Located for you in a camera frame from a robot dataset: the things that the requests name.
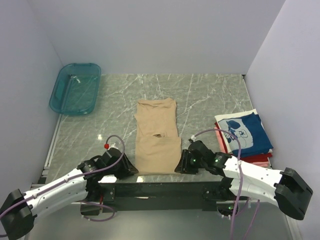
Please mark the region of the beige t shirt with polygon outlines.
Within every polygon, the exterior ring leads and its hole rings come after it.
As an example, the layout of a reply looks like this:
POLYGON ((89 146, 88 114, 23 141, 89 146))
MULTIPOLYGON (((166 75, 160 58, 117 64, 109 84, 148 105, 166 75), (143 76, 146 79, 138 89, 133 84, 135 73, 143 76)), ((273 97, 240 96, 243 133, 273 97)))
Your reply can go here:
POLYGON ((173 174, 182 152, 176 101, 140 99, 136 107, 135 167, 141 175, 173 174))

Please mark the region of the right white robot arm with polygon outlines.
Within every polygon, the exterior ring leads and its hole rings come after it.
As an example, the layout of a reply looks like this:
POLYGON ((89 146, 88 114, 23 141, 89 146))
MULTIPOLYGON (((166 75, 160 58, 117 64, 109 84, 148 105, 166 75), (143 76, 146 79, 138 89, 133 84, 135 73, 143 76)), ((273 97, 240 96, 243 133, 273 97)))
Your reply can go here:
POLYGON ((285 215, 303 220, 313 190, 292 168, 269 169, 223 152, 212 152, 200 141, 192 141, 184 149, 175 168, 176 173, 195 175, 199 169, 221 176, 221 182, 206 190, 205 198, 218 202, 235 200, 237 195, 261 200, 277 206, 285 215))

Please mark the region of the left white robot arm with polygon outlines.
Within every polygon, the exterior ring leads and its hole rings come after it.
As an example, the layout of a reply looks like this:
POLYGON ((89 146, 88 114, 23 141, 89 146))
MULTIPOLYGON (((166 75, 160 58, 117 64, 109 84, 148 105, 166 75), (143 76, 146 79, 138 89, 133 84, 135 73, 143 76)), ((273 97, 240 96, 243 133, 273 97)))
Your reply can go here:
POLYGON ((66 175, 39 188, 9 193, 0 208, 4 237, 18 240, 28 234, 41 217, 77 201, 93 201, 102 196, 100 180, 113 175, 122 180, 139 171, 125 153, 111 147, 103 155, 81 162, 66 175))

